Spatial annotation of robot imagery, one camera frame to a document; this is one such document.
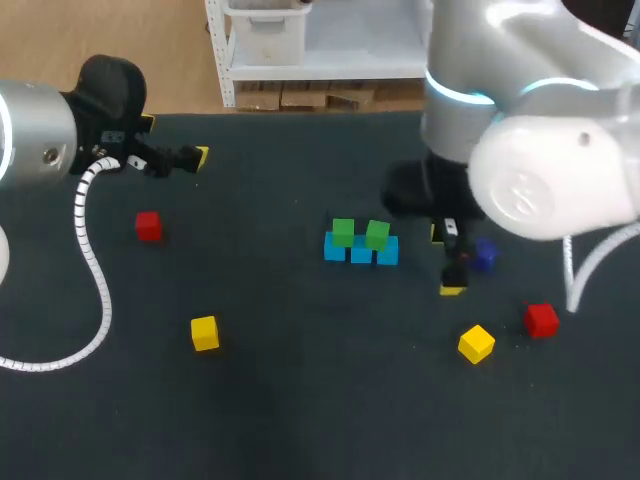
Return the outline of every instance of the wooden floor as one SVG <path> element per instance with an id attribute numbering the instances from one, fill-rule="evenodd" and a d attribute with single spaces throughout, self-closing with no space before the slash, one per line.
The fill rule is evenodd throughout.
<path id="1" fill-rule="evenodd" d="M 104 53 L 136 63 L 147 111 L 227 113 L 204 0 L 0 0 L 0 78 L 73 88 L 82 63 Z M 419 109 L 387 91 L 376 110 Z"/>

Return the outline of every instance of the cable wrap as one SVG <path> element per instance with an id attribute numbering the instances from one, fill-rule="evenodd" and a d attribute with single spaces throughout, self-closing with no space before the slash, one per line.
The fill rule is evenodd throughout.
<path id="1" fill-rule="evenodd" d="M 87 192 L 89 191 L 89 187 L 96 176 L 100 172 L 115 170 L 118 168 L 120 168 L 120 163 L 111 157 L 106 157 L 94 162 L 82 175 L 82 179 L 80 180 L 76 190 L 74 202 L 75 207 L 73 213 L 75 217 L 76 238 L 78 239 L 78 244 L 80 245 L 80 250 L 82 251 L 84 259 L 87 262 L 87 266 L 89 267 L 89 270 L 96 282 L 98 293 L 100 294 L 100 302 L 102 303 L 102 321 L 100 322 L 98 332 L 82 350 L 61 360 L 44 363 L 29 363 L 0 357 L 0 367 L 20 372 L 51 372 L 53 370 L 60 370 L 78 363 L 91 355 L 100 346 L 100 344 L 102 344 L 107 333 L 109 333 L 112 316 L 111 294 L 109 293 L 107 281 L 102 273 L 102 268 L 100 268 L 100 264 L 93 253 L 91 244 L 89 243 L 85 222 L 85 206 L 87 201 Z"/>
<path id="2" fill-rule="evenodd" d="M 571 237 L 565 237 L 562 241 L 564 256 L 564 281 L 567 291 L 567 310 L 571 313 L 578 311 L 580 300 L 584 289 L 591 278 L 591 275 L 598 269 L 600 264 L 616 248 L 623 243 L 640 236 L 640 222 L 627 225 L 620 230 L 609 235 L 589 254 L 587 259 L 578 270 L 578 274 L 573 275 L 573 242 Z"/>

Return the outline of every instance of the green cube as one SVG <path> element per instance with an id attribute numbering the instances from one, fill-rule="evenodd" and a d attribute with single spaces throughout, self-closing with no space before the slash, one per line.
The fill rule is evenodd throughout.
<path id="1" fill-rule="evenodd" d="M 333 219 L 333 246 L 353 247 L 356 233 L 356 222 L 352 218 Z"/>
<path id="2" fill-rule="evenodd" d="M 388 223 L 371 220 L 367 227 L 365 246 L 371 250 L 376 250 L 377 252 L 384 252 L 384 249 L 387 248 L 387 240 L 389 240 L 390 230 L 391 225 Z"/>

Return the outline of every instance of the red cube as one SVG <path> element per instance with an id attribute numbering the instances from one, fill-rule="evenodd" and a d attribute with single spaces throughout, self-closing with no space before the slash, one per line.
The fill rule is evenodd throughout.
<path id="1" fill-rule="evenodd" d="M 553 337 L 558 331 L 560 320 L 553 307 L 548 303 L 544 305 L 529 305 L 524 324 L 532 338 Z"/>
<path id="2" fill-rule="evenodd" d="M 136 232 L 141 242 L 160 242 L 162 222 L 158 212 L 143 212 L 136 217 Z"/>

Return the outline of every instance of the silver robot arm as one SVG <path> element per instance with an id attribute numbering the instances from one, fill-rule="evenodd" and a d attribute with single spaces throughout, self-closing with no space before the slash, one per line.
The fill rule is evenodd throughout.
<path id="1" fill-rule="evenodd" d="M 560 0 L 435 0 L 427 80 L 425 140 L 498 225 L 548 240 L 640 214 L 640 52 Z"/>

